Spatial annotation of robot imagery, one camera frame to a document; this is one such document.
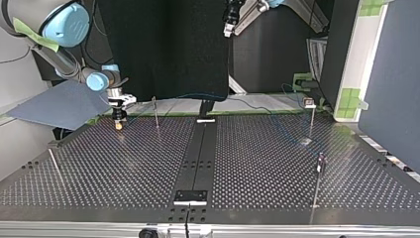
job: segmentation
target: white wall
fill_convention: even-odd
[[[25,40],[13,38],[0,29],[0,61],[19,58],[27,50]],[[0,63],[0,81],[0,115],[48,89],[32,53],[15,62]]]
[[[23,56],[25,41],[0,29],[0,61]],[[0,63],[0,116],[17,104],[48,89],[32,53],[24,59]],[[53,139],[51,127],[0,117],[0,179],[40,155]]]
[[[365,99],[386,11],[387,5],[384,5],[379,16],[359,16],[356,20],[337,98],[336,114],[339,111],[343,88],[358,88],[361,90],[360,100]],[[336,114],[334,117],[339,122],[359,122],[361,109],[358,110],[356,117],[351,119],[337,118]]]

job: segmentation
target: black curtain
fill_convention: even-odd
[[[224,0],[101,0],[115,63],[139,101],[188,97],[224,100],[229,40]]]

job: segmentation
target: end effector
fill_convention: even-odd
[[[225,37],[230,38],[233,33],[237,34],[235,31],[238,27],[241,28],[247,21],[253,21],[260,13],[276,8],[283,2],[284,0],[226,0],[226,10],[223,14]],[[244,5],[247,6],[242,13],[244,16],[241,16]]]
[[[226,0],[226,10],[223,14],[223,22],[225,23],[225,37],[230,38],[236,25],[241,18],[241,8],[247,0]]]

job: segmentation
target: blue cable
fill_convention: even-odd
[[[273,121],[273,125],[276,127],[276,129],[279,129],[283,134],[285,134],[285,138],[289,142],[291,142],[293,144],[296,144],[296,145],[302,146],[305,150],[307,150],[314,157],[318,157],[319,154],[321,153],[320,151],[314,151],[311,148],[305,147],[302,144],[300,144],[292,135],[290,135],[290,133],[287,131],[287,129],[285,129],[283,127],[283,125],[281,125],[281,123],[278,120],[276,120],[275,118],[274,118],[274,120],[272,120],[274,114],[270,110],[268,110],[267,108],[265,108],[265,107],[255,107],[255,106],[252,106],[248,102],[246,102],[244,100],[241,100],[241,99],[222,97],[222,96],[211,95],[211,94],[206,94],[206,93],[188,93],[188,94],[181,95],[181,96],[178,96],[178,97],[175,97],[175,98],[185,98],[185,97],[190,97],[190,96],[204,96],[204,97],[210,97],[210,98],[216,98],[216,99],[224,99],[224,100],[226,100],[226,99],[228,99],[228,100],[237,100],[237,101],[241,101],[241,102],[247,104],[251,108],[264,109],[265,111],[267,111],[269,113],[270,119],[271,119],[271,121]]]

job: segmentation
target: black perforated table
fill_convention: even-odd
[[[1,181],[0,220],[420,226],[420,184],[327,115],[132,120],[104,118]],[[207,205],[174,206],[179,190]]]

